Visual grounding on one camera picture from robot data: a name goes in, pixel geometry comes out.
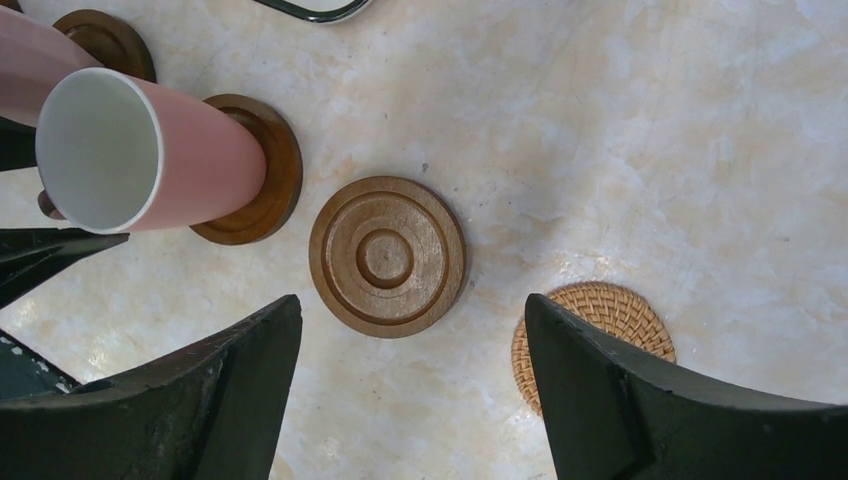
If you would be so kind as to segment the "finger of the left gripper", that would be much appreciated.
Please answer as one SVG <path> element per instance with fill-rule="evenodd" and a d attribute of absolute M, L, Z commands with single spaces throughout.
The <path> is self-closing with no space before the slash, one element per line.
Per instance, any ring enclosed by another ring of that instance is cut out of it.
<path fill-rule="evenodd" d="M 0 134 L 2 172 L 36 166 L 34 127 L 1 118 Z"/>
<path fill-rule="evenodd" d="M 78 228 L 1 229 L 1 308 L 74 263 L 125 243 L 127 233 L 99 235 Z"/>

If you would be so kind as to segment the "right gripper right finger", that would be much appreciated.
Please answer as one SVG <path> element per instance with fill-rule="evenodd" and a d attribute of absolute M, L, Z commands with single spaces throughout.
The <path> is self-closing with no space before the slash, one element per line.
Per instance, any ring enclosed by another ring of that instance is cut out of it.
<path fill-rule="evenodd" d="M 847 409 L 675 365 L 541 294 L 525 324 L 561 479 L 843 479 Z"/>

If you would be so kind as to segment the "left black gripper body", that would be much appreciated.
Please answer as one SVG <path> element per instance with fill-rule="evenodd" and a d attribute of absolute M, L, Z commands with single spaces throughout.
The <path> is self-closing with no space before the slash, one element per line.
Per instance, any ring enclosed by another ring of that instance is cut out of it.
<path fill-rule="evenodd" d="M 67 394 L 80 383 L 40 354 L 1 331 L 1 399 Z"/>

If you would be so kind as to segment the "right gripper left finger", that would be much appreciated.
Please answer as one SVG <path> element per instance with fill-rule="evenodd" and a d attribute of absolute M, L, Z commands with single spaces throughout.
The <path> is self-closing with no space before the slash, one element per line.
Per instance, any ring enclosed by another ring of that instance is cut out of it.
<path fill-rule="evenodd" d="M 297 297 L 66 394 L 1 404 L 5 479 L 266 479 L 302 338 Z"/>

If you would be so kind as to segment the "pink mug front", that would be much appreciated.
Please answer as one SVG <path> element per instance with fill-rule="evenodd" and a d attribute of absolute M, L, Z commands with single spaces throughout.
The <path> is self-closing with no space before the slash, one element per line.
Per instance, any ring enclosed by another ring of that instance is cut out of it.
<path fill-rule="evenodd" d="M 57 83 L 102 64 L 57 29 L 1 8 L 1 116 L 29 127 Z"/>

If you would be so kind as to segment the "pink mug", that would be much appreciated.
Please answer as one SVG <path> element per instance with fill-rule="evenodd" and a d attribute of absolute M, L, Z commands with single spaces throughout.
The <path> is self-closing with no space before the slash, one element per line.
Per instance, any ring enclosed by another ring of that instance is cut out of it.
<path fill-rule="evenodd" d="M 1 8 L 1 116 L 29 127 L 57 83 L 102 64 L 57 29 Z"/>
<path fill-rule="evenodd" d="M 246 206 L 267 172 L 255 137 L 191 96 L 91 67 L 61 80 L 36 126 L 44 190 L 97 234 L 179 228 Z"/>

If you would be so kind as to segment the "pink mug back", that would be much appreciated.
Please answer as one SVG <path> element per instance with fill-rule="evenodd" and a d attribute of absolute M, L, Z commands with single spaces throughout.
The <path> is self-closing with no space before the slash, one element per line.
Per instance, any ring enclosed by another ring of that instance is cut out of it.
<path fill-rule="evenodd" d="M 91 67 L 61 80 L 36 126 L 44 190 L 97 234 L 179 228 L 246 206 L 267 172 L 255 137 L 191 96 Z"/>

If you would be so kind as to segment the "light tan coaster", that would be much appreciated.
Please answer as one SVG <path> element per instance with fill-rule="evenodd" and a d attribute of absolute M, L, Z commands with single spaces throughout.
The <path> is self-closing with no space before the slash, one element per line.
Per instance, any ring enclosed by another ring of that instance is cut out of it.
<path fill-rule="evenodd" d="M 547 297 L 592 326 L 666 361 L 677 362 L 668 329 L 650 303 L 637 292 L 609 282 L 586 281 L 558 287 Z M 531 410 L 541 416 L 523 319 L 514 330 L 511 365 L 518 392 Z"/>

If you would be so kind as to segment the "brown coaster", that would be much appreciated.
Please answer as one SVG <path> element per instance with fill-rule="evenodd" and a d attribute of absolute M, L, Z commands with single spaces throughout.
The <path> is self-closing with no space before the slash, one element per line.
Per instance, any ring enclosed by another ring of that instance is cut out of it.
<path fill-rule="evenodd" d="M 276 233 L 294 212 L 303 184 L 303 161 L 297 138 L 273 106 L 244 95 L 220 94 L 205 102 L 241 124 L 261 146 L 266 177 L 257 196 L 226 216 L 196 224 L 191 230 L 219 245 L 262 241 Z"/>
<path fill-rule="evenodd" d="M 150 52 L 135 29 L 107 13 L 82 9 L 59 18 L 53 27 L 104 67 L 156 83 Z"/>
<path fill-rule="evenodd" d="M 320 210 L 309 240 L 314 285 L 350 328 L 397 339 L 434 325 L 464 287 L 467 249 L 448 203 L 395 176 L 354 181 Z"/>

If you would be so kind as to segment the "white strawberry tray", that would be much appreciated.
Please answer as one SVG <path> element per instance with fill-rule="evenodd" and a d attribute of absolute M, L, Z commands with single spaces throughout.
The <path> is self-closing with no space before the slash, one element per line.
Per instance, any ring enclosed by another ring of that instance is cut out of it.
<path fill-rule="evenodd" d="M 370 0 L 256 0 L 257 3 L 312 24 L 338 23 L 357 15 Z"/>

